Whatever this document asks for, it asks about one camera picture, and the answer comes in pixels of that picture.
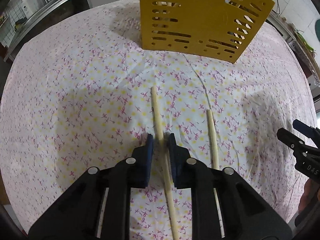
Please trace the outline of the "person right hand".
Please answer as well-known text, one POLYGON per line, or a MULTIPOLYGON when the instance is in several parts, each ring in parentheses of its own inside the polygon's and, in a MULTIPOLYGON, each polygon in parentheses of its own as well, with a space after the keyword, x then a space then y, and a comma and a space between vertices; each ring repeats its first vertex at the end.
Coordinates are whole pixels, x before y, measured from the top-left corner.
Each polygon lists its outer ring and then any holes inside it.
POLYGON ((319 198, 319 184, 313 181, 312 179, 308 179, 304 184, 304 192, 300 198, 298 213, 300 214, 310 203, 312 197, 315 195, 315 189, 317 189, 317 200, 320 201, 319 198))

